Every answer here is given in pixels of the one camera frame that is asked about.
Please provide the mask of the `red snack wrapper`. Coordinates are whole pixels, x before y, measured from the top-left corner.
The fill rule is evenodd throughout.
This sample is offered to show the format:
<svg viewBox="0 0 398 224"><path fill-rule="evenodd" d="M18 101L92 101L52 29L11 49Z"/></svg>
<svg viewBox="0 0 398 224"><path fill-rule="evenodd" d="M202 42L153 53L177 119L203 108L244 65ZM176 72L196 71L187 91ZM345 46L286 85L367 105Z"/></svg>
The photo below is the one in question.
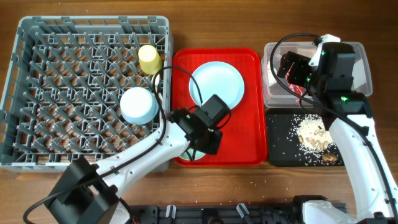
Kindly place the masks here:
<svg viewBox="0 0 398 224"><path fill-rule="evenodd" d="M287 81L287 84L288 84L289 88L290 88L293 92L295 92L296 94L302 95L302 94L304 93L303 87L290 83L290 82L289 82L289 76L290 76L290 71L288 71L287 74L286 74L286 76L285 76L285 79L286 79L286 81Z"/></svg>

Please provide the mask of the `light blue plate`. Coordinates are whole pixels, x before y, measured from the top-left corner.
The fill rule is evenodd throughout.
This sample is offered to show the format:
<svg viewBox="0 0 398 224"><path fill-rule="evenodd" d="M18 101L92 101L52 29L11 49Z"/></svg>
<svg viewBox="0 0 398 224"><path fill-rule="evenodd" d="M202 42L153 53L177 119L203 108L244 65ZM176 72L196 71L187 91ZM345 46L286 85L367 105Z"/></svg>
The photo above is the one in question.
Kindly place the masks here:
<svg viewBox="0 0 398 224"><path fill-rule="evenodd" d="M213 61L200 65L189 81L189 93L192 100L201 105L211 96L220 97L230 109L236 107L244 95L244 80L232 65Z"/></svg>

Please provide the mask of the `small mint green bowl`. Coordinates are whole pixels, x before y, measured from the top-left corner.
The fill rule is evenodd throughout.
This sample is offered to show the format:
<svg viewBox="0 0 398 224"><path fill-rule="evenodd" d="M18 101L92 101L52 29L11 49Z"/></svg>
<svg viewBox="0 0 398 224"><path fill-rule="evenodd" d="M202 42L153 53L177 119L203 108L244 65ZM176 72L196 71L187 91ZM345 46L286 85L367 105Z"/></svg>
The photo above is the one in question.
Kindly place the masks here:
<svg viewBox="0 0 398 224"><path fill-rule="evenodd" d="M159 105L155 95L143 87L132 87L122 94L120 100L122 117L131 124L147 124L158 114Z"/></svg>

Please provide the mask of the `rice and food scraps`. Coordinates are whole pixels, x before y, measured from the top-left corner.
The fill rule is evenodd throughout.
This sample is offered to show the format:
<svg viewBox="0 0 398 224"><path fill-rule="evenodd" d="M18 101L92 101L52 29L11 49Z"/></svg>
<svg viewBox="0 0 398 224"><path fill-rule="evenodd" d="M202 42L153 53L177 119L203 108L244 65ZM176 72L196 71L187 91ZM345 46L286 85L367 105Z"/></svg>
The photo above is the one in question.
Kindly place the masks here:
<svg viewBox="0 0 398 224"><path fill-rule="evenodd" d="M321 117L294 114L287 139L295 146L294 159L304 166L342 165L338 149Z"/></svg>

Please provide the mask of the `white plastic spoon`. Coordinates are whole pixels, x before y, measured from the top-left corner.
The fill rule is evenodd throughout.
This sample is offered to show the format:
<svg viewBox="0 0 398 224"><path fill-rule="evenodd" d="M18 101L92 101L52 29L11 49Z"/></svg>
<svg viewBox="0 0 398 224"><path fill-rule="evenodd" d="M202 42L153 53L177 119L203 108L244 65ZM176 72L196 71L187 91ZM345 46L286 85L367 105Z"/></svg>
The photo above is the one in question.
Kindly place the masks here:
<svg viewBox="0 0 398 224"><path fill-rule="evenodd" d="M157 75L157 76L154 75L154 76L152 77L151 82L154 82L153 87L154 87L155 90L157 91L157 90L158 90L159 83L160 83L160 75Z"/></svg>

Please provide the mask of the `yellow plastic cup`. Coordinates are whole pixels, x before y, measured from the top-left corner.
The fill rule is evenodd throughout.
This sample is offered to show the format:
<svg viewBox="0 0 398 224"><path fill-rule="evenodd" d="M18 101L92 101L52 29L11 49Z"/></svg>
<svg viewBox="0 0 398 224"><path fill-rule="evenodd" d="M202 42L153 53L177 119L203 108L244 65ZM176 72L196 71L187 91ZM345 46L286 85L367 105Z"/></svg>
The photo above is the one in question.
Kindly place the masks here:
<svg viewBox="0 0 398 224"><path fill-rule="evenodd" d="M152 45L143 45L138 51L141 70L148 75L155 75L163 65L162 59Z"/></svg>

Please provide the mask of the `mint green food bowl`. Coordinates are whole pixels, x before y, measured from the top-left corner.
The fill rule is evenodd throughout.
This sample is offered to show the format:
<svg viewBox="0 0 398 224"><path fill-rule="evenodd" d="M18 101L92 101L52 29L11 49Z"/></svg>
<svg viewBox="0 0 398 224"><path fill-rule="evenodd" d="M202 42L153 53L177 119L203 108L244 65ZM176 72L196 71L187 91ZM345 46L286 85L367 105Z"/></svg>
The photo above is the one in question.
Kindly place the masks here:
<svg viewBox="0 0 398 224"><path fill-rule="evenodd" d="M201 159L205 155L206 154L204 152L197 151L195 149L188 149L186 152L180 155L180 158L187 161L195 161Z"/></svg>

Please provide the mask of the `white napkin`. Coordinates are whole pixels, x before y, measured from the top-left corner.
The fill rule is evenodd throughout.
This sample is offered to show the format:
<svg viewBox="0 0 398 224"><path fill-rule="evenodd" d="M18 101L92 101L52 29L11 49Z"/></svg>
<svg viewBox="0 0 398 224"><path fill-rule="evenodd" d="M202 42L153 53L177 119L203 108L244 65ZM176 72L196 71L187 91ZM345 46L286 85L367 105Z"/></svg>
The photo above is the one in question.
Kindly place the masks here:
<svg viewBox="0 0 398 224"><path fill-rule="evenodd" d="M271 51L272 51L272 49L269 49L269 51L267 52L267 58L269 58L271 56ZM278 72L278 69L280 67L281 58L282 58L282 54L281 54L280 49L278 49L278 50L276 50L276 52L274 54L274 59L273 59L274 73ZM277 82L271 72L270 59L267 60L267 77L268 77L268 81L269 81L269 86L277 84Z"/></svg>

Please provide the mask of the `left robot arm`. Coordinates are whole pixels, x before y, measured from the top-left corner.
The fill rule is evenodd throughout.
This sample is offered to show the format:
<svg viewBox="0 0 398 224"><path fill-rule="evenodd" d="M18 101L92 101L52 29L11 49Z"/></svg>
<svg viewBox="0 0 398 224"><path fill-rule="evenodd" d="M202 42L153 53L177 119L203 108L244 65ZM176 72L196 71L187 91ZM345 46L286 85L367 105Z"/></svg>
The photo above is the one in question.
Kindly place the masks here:
<svg viewBox="0 0 398 224"><path fill-rule="evenodd" d="M158 130L123 152L94 164L84 157L73 161L44 205L58 223L131 222L122 195L146 174L188 149L216 154L222 138L218 124L230 116L228 105L217 95L194 111L173 110Z"/></svg>

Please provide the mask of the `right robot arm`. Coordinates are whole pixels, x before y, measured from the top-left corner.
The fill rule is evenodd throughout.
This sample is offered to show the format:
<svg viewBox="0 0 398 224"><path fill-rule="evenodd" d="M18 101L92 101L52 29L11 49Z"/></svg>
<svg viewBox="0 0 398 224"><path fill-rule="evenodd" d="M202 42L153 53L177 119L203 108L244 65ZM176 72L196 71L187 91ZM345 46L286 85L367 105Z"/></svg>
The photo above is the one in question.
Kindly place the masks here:
<svg viewBox="0 0 398 224"><path fill-rule="evenodd" d="M311 58L288 51L271 72L279 85L304 88L340 151L356 201L358 223L397 223L397 184L377 140L366 96L352 89L354 48L343 42L317 45Z"/></svg>

